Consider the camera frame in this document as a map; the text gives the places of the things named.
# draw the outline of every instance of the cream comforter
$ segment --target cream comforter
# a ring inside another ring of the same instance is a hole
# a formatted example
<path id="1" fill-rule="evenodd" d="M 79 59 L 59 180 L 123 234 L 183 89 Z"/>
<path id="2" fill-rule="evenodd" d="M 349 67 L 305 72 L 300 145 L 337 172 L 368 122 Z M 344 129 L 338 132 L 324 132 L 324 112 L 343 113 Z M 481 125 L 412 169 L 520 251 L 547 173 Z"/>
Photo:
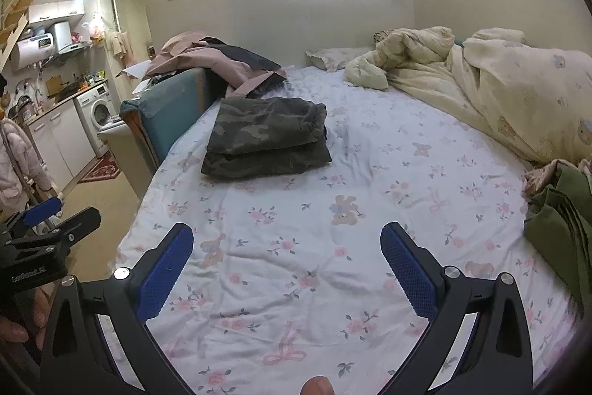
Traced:
<path id="1" fill-rule="evenodd" d="M 528 161 L 592 153 L 592 58 L 528 47 L 522 31 L 484 29 L 454 44 L 447 27 L 396 29 L 345 67 L 357 86 L 391 84 Z"/>

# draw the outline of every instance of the water heater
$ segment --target water heater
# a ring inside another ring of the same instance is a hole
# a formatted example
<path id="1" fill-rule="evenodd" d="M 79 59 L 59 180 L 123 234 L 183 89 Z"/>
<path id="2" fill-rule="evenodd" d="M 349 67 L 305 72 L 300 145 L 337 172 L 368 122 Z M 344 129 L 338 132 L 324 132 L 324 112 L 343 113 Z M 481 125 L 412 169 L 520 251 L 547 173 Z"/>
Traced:
<path id="1" fill-rule="evenodd" d="M 13 72 L 23 69 L 32 63 L 45 61 L 55 51 L 56 46 L 53 36 L 48 32 L 17 42 L 10 55 Z"/>

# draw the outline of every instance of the red rug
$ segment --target red rug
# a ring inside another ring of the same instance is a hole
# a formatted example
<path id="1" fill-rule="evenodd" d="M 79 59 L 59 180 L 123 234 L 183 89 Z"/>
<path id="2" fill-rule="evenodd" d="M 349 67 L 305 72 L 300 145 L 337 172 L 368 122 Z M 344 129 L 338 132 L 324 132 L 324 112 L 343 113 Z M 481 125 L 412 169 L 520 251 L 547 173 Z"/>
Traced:
<path id="1" fill-rule="evenodd" d="M 91 181 L 104 181 L 106 179 L 115 179 L 121 170 L 117 166 L 115 158 L 107 151 L 93 169 L 88 171 L 79 183 L 90 183 Z"/>

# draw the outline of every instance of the range hood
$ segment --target range hood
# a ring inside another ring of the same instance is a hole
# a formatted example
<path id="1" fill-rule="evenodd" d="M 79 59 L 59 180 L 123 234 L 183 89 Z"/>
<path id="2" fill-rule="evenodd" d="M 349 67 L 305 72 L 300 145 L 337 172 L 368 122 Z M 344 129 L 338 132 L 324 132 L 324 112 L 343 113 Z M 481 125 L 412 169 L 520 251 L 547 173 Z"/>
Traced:
<path id="1" fill-rule="evenodd" d="M 72 32 L 67 21 L 57 22 L 49 28 L 55 42 L 55 54 L 53 58 L 66 61 L 70 57 L 80 54 L 85 48 L 93 45 L 90 41 L 72 42 Z"/>

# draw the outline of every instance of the floral bed sheet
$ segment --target floral bed sheet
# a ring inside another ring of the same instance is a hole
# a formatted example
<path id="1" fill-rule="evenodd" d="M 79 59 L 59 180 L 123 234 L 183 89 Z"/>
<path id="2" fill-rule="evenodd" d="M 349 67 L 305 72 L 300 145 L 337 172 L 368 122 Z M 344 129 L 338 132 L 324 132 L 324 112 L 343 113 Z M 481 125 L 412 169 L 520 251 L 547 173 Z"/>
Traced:
<path id="1" fill-rule="evenodd" d="M 336 393 L 378 393 L 427 326 L 381 254 L 381 228 L 391 221 L 467 276 L 514 275 L 535 381 L 543 376 L 577 322 L 564 284 L 522 237 L 529 167 L 448 114 L 394 88 L 352 87 L 342 71 L 289 71 L 271 96 L 327 106 L 331 164 L 246 182 L 206 178 L 216 103 L 172 147 L 119 247 L 117 267 L 132 267 L 174 223 L 193 229 L 194 252 L 147 323 L 191 388 L 298 393 L 325 375 Z M 122 375 L 137 384 L 103 323 Z M 454 372 L 470 328 L 436 383 Z"/>

